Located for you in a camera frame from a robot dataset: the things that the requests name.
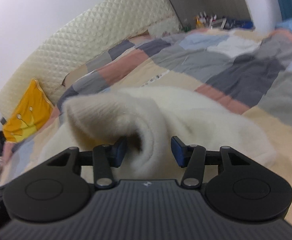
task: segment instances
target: beige fabric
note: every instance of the beige fabric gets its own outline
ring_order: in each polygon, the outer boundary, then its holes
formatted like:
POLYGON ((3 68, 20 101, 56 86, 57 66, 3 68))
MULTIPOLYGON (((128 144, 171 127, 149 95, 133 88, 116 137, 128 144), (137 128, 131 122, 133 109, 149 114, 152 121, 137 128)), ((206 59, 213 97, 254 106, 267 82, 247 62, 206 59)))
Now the beige fabric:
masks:
POLYGON ((207 30, 204 34, 209 34, 209 35, 225 35, 227 34, 228 31, 225 30, 219 30, 219 29, 209 29, 207 30))
POLYGON ((181 29, 180 23, 174 18, 162 20, 148 28, 148 32, 153 38, 161 38, 178 33, 181 29))
POLYGON ((112 85, 112 90, 123 87, 141 87, 150 79, 166 72, 167 69, 157 66, 151 58, 145 60, 142 64, 131 71, 126 77, 112 85))
POLYGON ((88 73, 86 64, 81 65, 79 68, 70 72, 67 77, 65 77, 63 81, 63 85, 66 89, 68 89, 71 85, 73 85, 79 78, 85 76, 88 73))
POLYGON ((64 77, 88 60, 161 20, 178 19, 169 0, 105 0, 70 21, 34 51, 0 91, 0 111, 8 118, 32 78, 55 104, 64 77))
POLYGON ((162 76, 160 79, 149 84, 150 86, 171 86, 195 91, 202 83, 186 74, 177 73, 174 71, 169 71, 166 75, 162 76))
POLYGON ((268 35, 262 35, 257 32, 248 31, 248 30, 237 30, 234 32, 234 34, 244 39, 248 39, 248 40, 256 41, 256 42, 260 42, 268 36, 268 35))
POLYGON ((147 86, 174 86, 190 91, 202 85, 197 79, 186 74, 169 71, 156 65, 151 58, 145 60, 126 77, 111 86, 111 90, 119 88, 147 86))
MULTIPOLYGON (((292 127, 281 123, 279 119, 257 106, 245 112, 243 116, 265 131, 278 153, 277 160, 270 169, 286 179, 292 187, 292 127)), ((292 224, 292 204, 285 219, 292 224)))

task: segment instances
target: metal screw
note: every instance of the metal screw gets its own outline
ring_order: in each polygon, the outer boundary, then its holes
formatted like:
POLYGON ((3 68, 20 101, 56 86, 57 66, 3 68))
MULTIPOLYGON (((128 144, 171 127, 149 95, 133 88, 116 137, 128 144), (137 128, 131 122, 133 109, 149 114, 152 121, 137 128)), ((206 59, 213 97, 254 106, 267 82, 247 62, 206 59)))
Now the metal screw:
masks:
POLYGON ((112 183, 113 183, 113 181, 109 178, 101 178, 101 179, 97 180, 97 185, 99 185, 101 187, 109 186, 112 183))
POLYGON ((195 179, 195 178, 188 178, 188 179, 184 179, 184 184, 186 186, 197 186, 199 184, 199 180, 195 179))

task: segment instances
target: bed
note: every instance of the bed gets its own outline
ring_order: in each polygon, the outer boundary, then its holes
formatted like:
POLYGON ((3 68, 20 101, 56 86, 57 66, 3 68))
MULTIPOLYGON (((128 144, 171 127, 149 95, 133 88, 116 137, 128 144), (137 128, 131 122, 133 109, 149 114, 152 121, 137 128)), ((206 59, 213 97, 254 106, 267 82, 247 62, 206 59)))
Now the bed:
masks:
MULTIPOLYGON (((14 154, 3 168, 0 185, 50 157, 43 149, 64 122, 62 105, 68 98, 127 87, 174 86, 205 95, 257 124, 277 152, 270 169, 292 186, 292 33, 278 29, 263 36, 242 30, 199 29, 151 37, 145 30, 158 28, 158 22, 164 29, 171 23, 178 25, 174 22, 174 11, 166 2, 163 4, 169 13, 163 12, 165 17, 157 15, 142 28, 139 24, 138 31, 132 28, 96 51, 91 49, 90 56, 74 53, 69 66, 65 65, 65 59, 63 63, 57 62, 55 56, 51 57, 52 62, 36 60, 41 58, 41 51, 49 51, 51 38, 17 70, 0 92, 4 117, 10 115, 34 75, 38 75, 35 77, 56 106, 37 133, 14 145, 14 154), (67 71, 57 72, 61 66, 67 71), (48 74, 54 82, 45 76, 48 74)), ((54 51, 55 47, 50 48, 55 55, 60 54, 54 51)), ((292 205, 285 219, 292 224, 292 205)))

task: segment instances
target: yellow cushion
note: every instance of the yellow cushion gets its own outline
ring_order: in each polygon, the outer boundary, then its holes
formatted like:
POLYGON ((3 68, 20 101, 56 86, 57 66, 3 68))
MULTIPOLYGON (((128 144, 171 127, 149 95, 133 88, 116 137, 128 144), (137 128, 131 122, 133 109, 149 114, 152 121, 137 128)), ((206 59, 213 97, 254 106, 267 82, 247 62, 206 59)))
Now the yellow cushion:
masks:
POLYGON ((4 136, 11 142, 24 140, 48 121, 52 110, 52 103, 33 78, 11 118, 3 125, 4 136))

